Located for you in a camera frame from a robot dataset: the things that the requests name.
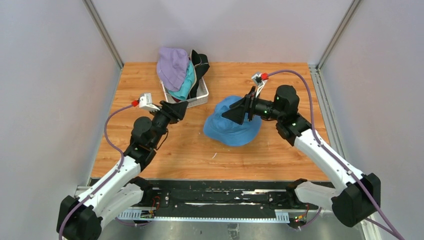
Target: wooden tabletop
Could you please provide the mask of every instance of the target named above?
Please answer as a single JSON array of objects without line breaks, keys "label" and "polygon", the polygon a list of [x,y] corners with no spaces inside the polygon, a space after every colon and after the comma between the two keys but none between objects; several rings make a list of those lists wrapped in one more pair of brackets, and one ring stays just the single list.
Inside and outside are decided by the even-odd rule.
[{"label": "wooden tabletop", "polygon": [[[291,181],[305,178],[327,181],[324,173],[302,152],[292,147],[277,133],[275,121],[263,121],[256,138],[240,147],[226,146],[203,133],[206,118],[215,105],[230,95],[244,96],[253,86],[251,76],[256,72],[271,73],[291,69],[300,73],[311,88],[315,126],[328,142],[324,121],[308,65],[306,63],[236,63],[215,62],[204,76],[209,90],[208,102],[188,108],[184,119],[169,125],[169,136],[151,164],[140,174],[143,178],[157,179],[214,179],[214,180],[271,180]],[[290,73],[270,77],[261,92],[261,98],[274,99],[280,85],[292,85],[300,97],[299,112],[311,119],[308,95],[302,81]],[[156,63],[125,63],[111,112],[127,106],[141,93],[151,93],[153,102],[164,100]],[[107,132],[110,140],[125,150],[129,144],[134,121],[148,116],[148,112],[133,107],[115,115]],[[102,177],[119,160],[120,154],[103,137],[92,177]]]}]

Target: purple hat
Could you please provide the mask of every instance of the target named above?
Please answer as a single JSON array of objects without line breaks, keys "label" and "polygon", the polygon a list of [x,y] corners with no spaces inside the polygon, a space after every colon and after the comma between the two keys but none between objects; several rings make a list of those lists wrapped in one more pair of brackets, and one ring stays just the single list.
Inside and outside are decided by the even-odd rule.
[{"label": "purple hat", "polygon": [[156,71],[165,88],[177,92],[186,79],[189,55],[184,49],[161,47]]}]

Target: gray wall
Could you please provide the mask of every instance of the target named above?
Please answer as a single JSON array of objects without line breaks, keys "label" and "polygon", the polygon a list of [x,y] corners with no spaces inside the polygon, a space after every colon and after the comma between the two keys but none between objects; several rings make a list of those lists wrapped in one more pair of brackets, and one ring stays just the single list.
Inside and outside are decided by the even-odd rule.
[{"label": "gray wall", "polygon": [[0,239],[57,239],[120,71],[81,0],[0,1]]},{"label": "gray wall", "polygon": [[161,46],[212,62],[316,64],[352,0],[93,0],[124,62]]},{"label": "gray wall", "polygon": [[322,71],[344,152],[381,178],[382,209],[406,239],[424,235],[423,12],[364,0]]}]

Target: plastic basket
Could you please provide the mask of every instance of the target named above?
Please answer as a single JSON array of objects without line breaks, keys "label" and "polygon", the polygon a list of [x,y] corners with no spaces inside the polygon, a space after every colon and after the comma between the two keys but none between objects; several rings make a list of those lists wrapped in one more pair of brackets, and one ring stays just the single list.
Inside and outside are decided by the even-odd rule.
[{"label": "plastic basket", "polygon": [[[175,103],[174,99],[172,98],[172,96],[170,95],[168,90],[165,88],[162,81],[160,81],[160,84],[162,84],[162,89],[163,89],[163,92],[165,93],[166,101],[168,103]],[[206,87],[205,80],[203,79],[203,77],[199,80],[199,87],[197,89],[197,95],[198,95],[198,97],[194,97],[194,98],[190,98],[190,99],[186,100],[188,102],[187,108],[199,106],[199,105],[202,105],[202,104],[205,104],[205,103],[208,102],[209,92],[208,92],[208,88]]]}]

